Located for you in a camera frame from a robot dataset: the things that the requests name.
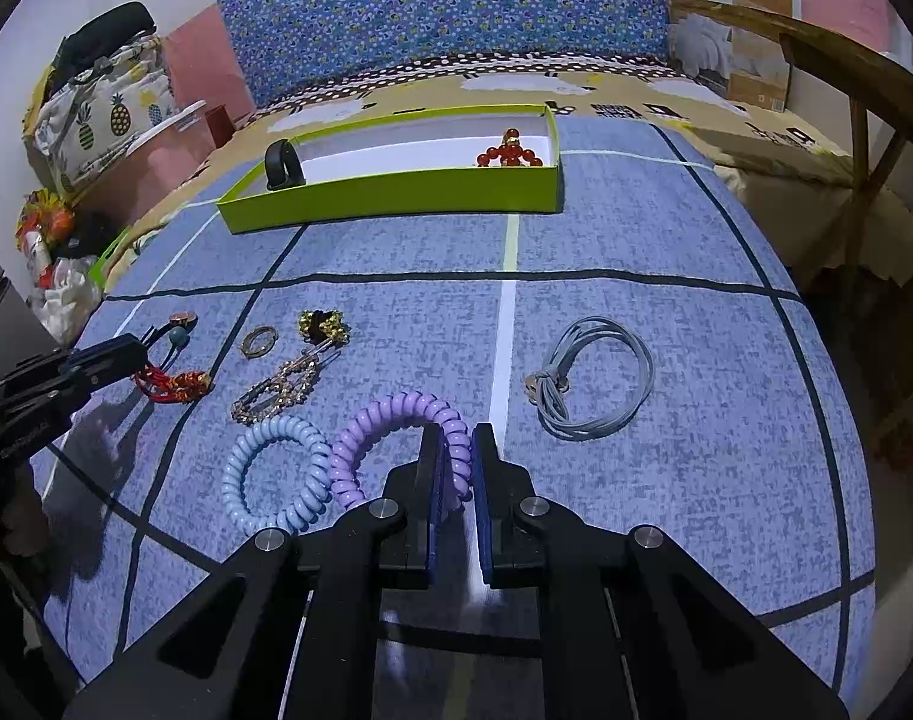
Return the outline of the black tie with teal bead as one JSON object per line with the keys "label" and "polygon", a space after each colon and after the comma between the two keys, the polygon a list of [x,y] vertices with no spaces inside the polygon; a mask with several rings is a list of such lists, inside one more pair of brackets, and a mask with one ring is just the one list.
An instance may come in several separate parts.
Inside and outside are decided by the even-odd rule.
{"label": "black tie with teal bead", "polygon": [[[182,354],[183,349],[190,344],[191,333],[198,325],[198,316],[191,310],[175,312],[169,320],[160,327],[151,327],[141,337],[141,344],[146,349],[148,363],[157,367],[167,367]],[[154,348],[157,344],[165,343],[166,352],[162,358],[157,359]]]}

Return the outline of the colourful plastic bag pile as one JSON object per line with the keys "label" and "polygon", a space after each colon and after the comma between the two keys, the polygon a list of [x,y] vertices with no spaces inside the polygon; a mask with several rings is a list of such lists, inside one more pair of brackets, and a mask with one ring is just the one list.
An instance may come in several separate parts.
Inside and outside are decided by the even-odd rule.
{"label": "colourful plastic bag pile", "polygon": [[130,230],[97,211],[77,211],[49,188],[24,199],[14,241],[32,280],[27,304],[61,346],[81,335],[104,299],[105,266]]}

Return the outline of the pink storage box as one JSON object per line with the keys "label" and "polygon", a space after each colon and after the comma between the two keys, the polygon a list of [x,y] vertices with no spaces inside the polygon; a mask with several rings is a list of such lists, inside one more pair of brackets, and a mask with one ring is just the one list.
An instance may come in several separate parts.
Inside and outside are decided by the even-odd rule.
{"label": "pink storage box", "polygon": [[206,103],[196,101],[137,137],[123,158],[77,197],[76,208],[128,226],[188,181],[214,148]]}

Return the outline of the pineapple print bag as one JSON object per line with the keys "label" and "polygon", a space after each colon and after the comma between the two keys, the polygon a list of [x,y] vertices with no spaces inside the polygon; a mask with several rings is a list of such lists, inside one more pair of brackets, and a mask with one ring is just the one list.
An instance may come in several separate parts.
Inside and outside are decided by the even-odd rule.
{"label": "pineapple print bag", "polygon": [[50,67],[50,76],[34,89],[22,135],[63,200],[92,184],[137,138],[180,110],[162,39],[154,32],[137,34],[110,57],[47,91],[53,78]]}

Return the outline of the black bag on top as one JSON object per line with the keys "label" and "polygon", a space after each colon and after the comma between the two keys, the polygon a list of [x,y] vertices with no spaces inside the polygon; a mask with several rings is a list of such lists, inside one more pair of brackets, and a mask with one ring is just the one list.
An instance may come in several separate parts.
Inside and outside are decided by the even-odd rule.
{"label": "black bag on top", "polygon": [[61,41],[53,62],[55,83],[63,86],[73,76],[92,67],[95,60],[108,59],[134,36],[154,31],[154,18],[141,2],[110,8]]}

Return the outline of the green shallow tray box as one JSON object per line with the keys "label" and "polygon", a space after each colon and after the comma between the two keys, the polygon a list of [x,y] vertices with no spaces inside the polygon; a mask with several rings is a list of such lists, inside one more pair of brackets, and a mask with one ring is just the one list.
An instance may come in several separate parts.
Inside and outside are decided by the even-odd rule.
{"label": "green shallow tray box", "polygon": [[379,216],[555,213],[559,128],[544,104],[422,109],[289,140],[305,184],[269,192],[263,159],[217,202],[233,234]]}

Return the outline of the blue floral headboard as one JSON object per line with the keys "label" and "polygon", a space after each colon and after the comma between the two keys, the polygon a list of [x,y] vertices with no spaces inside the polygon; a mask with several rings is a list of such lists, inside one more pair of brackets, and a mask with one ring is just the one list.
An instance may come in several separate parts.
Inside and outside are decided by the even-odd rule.
{"label": "blue floral headboard", "polygon": [[665,55],[666,0],[216,0],[258,104],[443,55]]}

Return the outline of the beige patterned bed sheet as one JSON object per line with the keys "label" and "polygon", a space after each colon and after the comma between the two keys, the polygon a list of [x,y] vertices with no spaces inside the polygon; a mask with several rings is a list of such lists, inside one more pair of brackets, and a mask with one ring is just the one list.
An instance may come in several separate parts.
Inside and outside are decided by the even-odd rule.
{"label": "beige patterned bed sheet", "polygon": [[544,104],[557,119],[660,124],[683,135],[746,206],[800,286],[847,260],[855,216],[850,154],[790,110],[732,103],[653,62],[577,55],[460,55],[310,86],[245,117],[232,140],[123,234],[102,268],[118,280],[133,247],[279,137],[431,107]]}

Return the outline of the wooden chair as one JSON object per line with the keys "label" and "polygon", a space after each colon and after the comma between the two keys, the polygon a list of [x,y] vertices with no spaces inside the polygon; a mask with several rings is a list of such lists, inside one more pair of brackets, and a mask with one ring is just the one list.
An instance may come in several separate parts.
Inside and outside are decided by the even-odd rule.
{"label": "wooden chair", "polygon": [[792,78],[811,76],[849,111],[855,216],[847,260],[804,286],[824,332],[843,340],[863,376],[873,414],[868,452],[895,470],[913,466],[913,203],[894,188],[913,153],[913,75],[838,32],[773,11],[710,0],[669,0],[674,62],[701,73],[712,37],[758,37]]}

